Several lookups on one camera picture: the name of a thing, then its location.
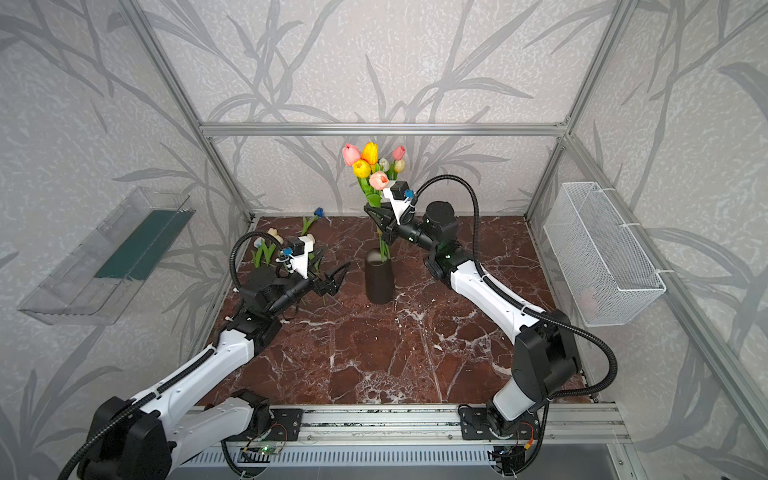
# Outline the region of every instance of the black vase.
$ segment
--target black vase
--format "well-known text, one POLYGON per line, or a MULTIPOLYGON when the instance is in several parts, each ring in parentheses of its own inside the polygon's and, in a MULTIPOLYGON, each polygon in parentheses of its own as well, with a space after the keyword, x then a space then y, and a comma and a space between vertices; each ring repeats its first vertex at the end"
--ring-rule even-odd
POLYGON ((366 295, 371 303, 383 305, 392 301, 395 296, 395 272, 392 271, 392 260, 382 262, 378 248, 366 252, 366 295))

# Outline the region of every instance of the mesh basket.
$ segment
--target mesh basket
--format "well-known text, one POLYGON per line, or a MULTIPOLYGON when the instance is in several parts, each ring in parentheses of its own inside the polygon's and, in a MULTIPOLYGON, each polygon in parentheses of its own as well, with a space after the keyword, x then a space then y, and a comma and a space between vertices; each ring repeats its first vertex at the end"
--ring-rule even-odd
POLYGON ((667 289, 595 182, 562 184, 544 231, 589 326, 624 325, 667 289))

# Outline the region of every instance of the red marble tabletop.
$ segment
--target red marble tabletop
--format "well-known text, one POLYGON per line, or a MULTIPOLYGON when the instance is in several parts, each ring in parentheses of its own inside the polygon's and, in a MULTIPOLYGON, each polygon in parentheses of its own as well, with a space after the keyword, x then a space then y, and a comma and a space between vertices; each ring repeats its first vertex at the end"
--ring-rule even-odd
MULTIPOLYGON (((459 239, 471 248, 472 219, 462 217, 461 224, 459 239)), ((258 226, 296 236, 302 221, 262 218, 258 226)), ((473 303, 433 280, 422 263, 425 251, 397 240, 391 249, 395 299, 377 306, 366 297, 362 273, 364 253, 379 245, 373 222, 323 218, 310 233, 315 248, 325 251, 322 271, 353 262, 341 291, 325 301, 307 294, 272 344, 204 396, 201 405, 222 402, 243 388, 273 405, 484 403, 510 379, 514 349, 509 338, 473 303)), ((528 301, 554 307, 522 217, 483 217, 480 238, 481 261, 492 275, 528 301)), ((245 259, 250 258, 247 252, 245 259)), ((239 271, 252 268, 243 263, 239 271)), ((237 302, 235 293, 225 300, 212 335, 237 302)), ((575 376, 566 386, 583 385, 575 376)))

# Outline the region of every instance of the wall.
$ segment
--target wall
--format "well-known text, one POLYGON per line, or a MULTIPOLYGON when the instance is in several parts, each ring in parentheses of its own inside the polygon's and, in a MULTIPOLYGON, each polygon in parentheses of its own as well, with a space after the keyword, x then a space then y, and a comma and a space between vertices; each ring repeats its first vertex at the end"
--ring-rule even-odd
POLYGON ((208 334, 242 216, 114 2, 0 5, 0 471, 55 478, 98 405, 170 373, 208 334), (197 212, 113 326, 16 310, 136 186, 197 212))
MULTIPOLYGON (((563 121, 614 8, 614 0, 141 4, 207 122, 563 121)), ((239 137, 219 146, 255 211, 306 213, 322 205, 331 214, 362 214, 354 178, 339 165, 347 141, 239 137)), ((545 146, 552 145, 546 139, 381 142, 406 146, 413 169, 404 178, 416 185, 444 170, 477 178, 488 199, 504 200, 481 199, 489 213, 525 210, 527 203, 517 200, 535 189, 548 159, 545 146)))
MULTIPOLYGON (((641 2, 575 132, 728 345, 768 391, 766 2, 641 2)), ((558 304, 572 298, 533 227, 558 304)), ((765 478, 768 462, 664 300, 591 329, 617 353, 606 400, 622 408, 649 478, 765 478)), ((604 360, 584 348, 591 377, 604 360)))

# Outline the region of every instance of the bouquet of tulips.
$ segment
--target bouquet of tulips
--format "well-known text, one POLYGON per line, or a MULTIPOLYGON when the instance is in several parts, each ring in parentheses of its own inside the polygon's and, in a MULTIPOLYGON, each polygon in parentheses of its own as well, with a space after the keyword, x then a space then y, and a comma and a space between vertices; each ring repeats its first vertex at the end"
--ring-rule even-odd
MULTIPOLYGON (((344 163, 352 167, 357 182, 360 185, 362 193, 368 200, 371 207, 381 207, 382 190, 384 190, 390 181, 397 180, 397 174, 406 169, 406 161, 402 158, 406 155, 406 148, 400 145, 392 152, 392 160, 387 158, 379 159, 379 145, 368 142, 360 150, 354 145, 347 144, 342 149, 344 163)), ((382 254, 382 261, 387 261, 389 256, 389 247, 382 239, 382 233, 379 231, 379 250, 382 254)))

